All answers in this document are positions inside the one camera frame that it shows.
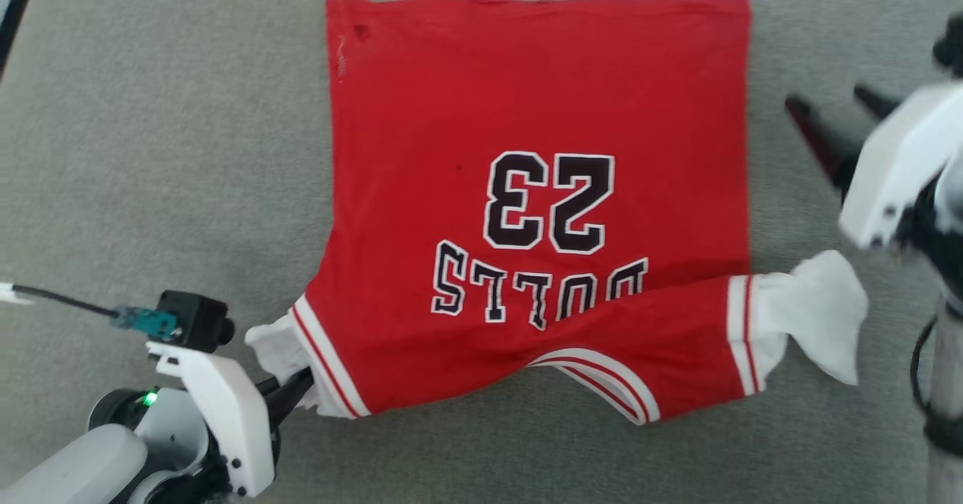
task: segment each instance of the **gray fabric surface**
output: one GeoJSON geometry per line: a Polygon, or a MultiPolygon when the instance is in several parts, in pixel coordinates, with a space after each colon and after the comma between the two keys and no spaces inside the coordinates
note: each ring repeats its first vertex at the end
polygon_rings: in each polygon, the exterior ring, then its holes
{"type": "MultiPolygon", "coordinates": [[[[104,304],[199,291],[244,328],[274,320],[330,227],[323,2],[33,0],[0,85],[0,278],[104,304]]],[[[963,0],[753,6],[752,249],[774,271],[842,246],[785,93],[866,130],[849,88],[938,79],[929,47],[963,0]]],[[[260,501],[922,501],[906,367],[935,281],[847,255],[873,304],[860,387],[793,347],[766,393],[646,428],[553,370],[363,421],[300,412],[260,501]]],[[[78,436],[101,394],[159,381],[140,336],[93,316],[7,306],[0,329],[4,486],[78,436]]],[[[260,375],[240,341],[223,352],[260,375]]]]}

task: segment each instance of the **white cable connector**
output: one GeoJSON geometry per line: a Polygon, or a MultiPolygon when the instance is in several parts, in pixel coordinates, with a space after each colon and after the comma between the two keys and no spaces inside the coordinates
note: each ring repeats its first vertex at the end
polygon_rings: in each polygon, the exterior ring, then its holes
{"type": "Polygon", "coordinates": [[[21,299],[17,297],[17,292],[14,291],[13,282],[0,282],[0,301],[11,302],[14,305],[33,305],[34,302],[30,299],[21,299]]]}

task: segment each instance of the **number 2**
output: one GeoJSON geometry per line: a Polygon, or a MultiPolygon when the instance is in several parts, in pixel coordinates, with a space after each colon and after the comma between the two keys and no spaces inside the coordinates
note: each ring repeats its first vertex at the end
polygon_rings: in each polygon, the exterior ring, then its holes
{"type": "MultiPolygon", "coordinates": [[[[586,223],[581,229],[572,229],[572,223],[612,195],[615,157],[559,153],[554,155],[553,169],[554,188],[575,188],[575,181],[585,181],[585,185],[551,206],[551,246],[562,254],[594,254],[605,246],[604,224],[586,223]]],[[[510,211],[525,212],[529,200],[526,188],[512,188],[515,175],[522,176],[526,186],[548,186],[548,165],[533,152],[503,152],[491,163],[482,235],[496,249],[529,250],[543,237],[541,217],[525,216],[518,223],[508,221],[506,215],[510,211]]]]}

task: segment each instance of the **crumpled white cloth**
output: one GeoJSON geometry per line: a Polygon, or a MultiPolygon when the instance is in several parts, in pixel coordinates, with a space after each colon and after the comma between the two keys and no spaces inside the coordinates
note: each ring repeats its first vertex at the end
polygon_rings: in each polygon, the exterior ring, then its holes
{"type": "MultiPolygon", "coordinates": [[[[804,260],[791,273],[756,275],[750,310],[754,329],[752,347],[757,370],[764,378],[785,356],[788,336],[826,374],[844,384],[856,385],[856,345],[869,311],[869,298],[849,261],[835,250],[804,260]]],[[[302,346],[295,320],[286,314],[267,326],[255,326],[245,335],[261,367],[284,383],[310,366],[319,378],[320,367],[302,346]]],[[[317,407],[317,413],[344,416],[326,388],[313,385],[299,407],[317,407]]]]}

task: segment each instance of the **red stripe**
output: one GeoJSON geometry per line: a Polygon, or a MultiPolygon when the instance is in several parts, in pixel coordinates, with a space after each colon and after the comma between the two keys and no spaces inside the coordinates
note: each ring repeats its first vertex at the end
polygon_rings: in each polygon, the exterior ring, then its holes
{"type": "Polygon", "coordinates": [[[625,404],[625,401],[618,398],[618,395],[612,393],[612,391],[609,391],[609,388],[605,387],[605,385],[599,384],[598,381],[592,380],[591,376],[582,374],[577,369],[574,369],[571,367],[560,367],[560,368],[564,369],[565,372],[571,374],[575,378],[578,378],[578,380],[584,381],[586,384],[596,388],[596,390],[599,390],[602,393],[605,393],[606,396],[608,396],[610,399],[612,399],[613,402],[615,402],[615,404],[620,405],[620,407],[625,409],[626,412],[629,412],[629,415],[632,416],[633,419],[639,419],[639,416],[635,415],[635,412],[632,412],[632,408],[629,405],[625,404]]]}
{"type": "Polygon", "coordinates": [[[581,359],[581,357],[551,357],[551,359],[540,360],[539,363],[537,363],[537,364],[540,365],[540,364],[545,364],[545,363],[551,363],[552,361],[569,361],[569,363],[581,364],[581,366],[587,366],[587,367],[589,367],[589,368],[593,368],[593,369],[596,369],[596,370],[600,370],[600,371],[608,374],[609,376],[615,378],[615,380],[620,381],[620,383],[622,383],[622,385],[625,385],[625,387],[627,388],[627,390],[629,390],[629,392],[632,393],[632,397],[635,397],[635,398],[636,398],[636,401],[639,402],[639,408],[642,408],[642,409],[643,409],[643,415],[646,416],[646,419],[644,419],[644,421],[645,421],[646,423],[648,423],[648,421],[649,421],[649,411],[648,411],[648,409],[646,408],[646,403],[643,402],[643,399],[641,399],[641,397],[639,397],[639,394],[636,393],[635,390],[633,390],[632,385],[629,385],[628,381],[625,381],[621,376],[613,373],[613,371],[608,370],[608,368],[606,368],[606,367],[604,367],[604,366],[598,366],[597,364],[592,363],[591,361],[583,360],[583,359],[581,359]]]}
{"type": "Polygon", "coordinates": [[[749,336],[749,317],[752,306],[749,304],[749,292],[752,291],[752,275],[746,277],[746,295],[743,296],[743,342],[746,343],[746,356],[749,357],[749,374],[752,376],[752,388],[754,393],[759,392],[759,380],[756,377],[756,361],[752,359],[752,340],[749,336]]]}
{"type": "Polygon", "coordinates": [[[320,360],[320,366],[324,367],[324,371],[327,372],[327,377],[330,378],[331,383],[334,384],[334,390],[337,390],[338,396],[341,397],[341,401],[345,403],[348,411],[351,412],[351,415],[354,417],[361,417],[358,415],[358,412],[354,411],[354,408],[351,407],[351,402],[348,401],[348,398],[345,396],[345,392],[341,391],[341,385],[338,385],[337,378],[334,378],[334,373],[331,372],[330,367],[327,366],[327,362],[324,361],[324,356],[320,354],[320,349],[317,347],[317,344],[315,344],[314,337],[311,336],[311,333],[309,333],[307,330],[307,326],[304,325],[304,322],[302,322],[302,319],[300,319],[298,308],[293,308],[292,312],[295,314],[295,321],[298,322],[299,328],[304,333],[304,336],[307,337],[307,341],[311,345],[311,349],[314,350],[315,356],[317,356],[317,359],[320,360]]]}

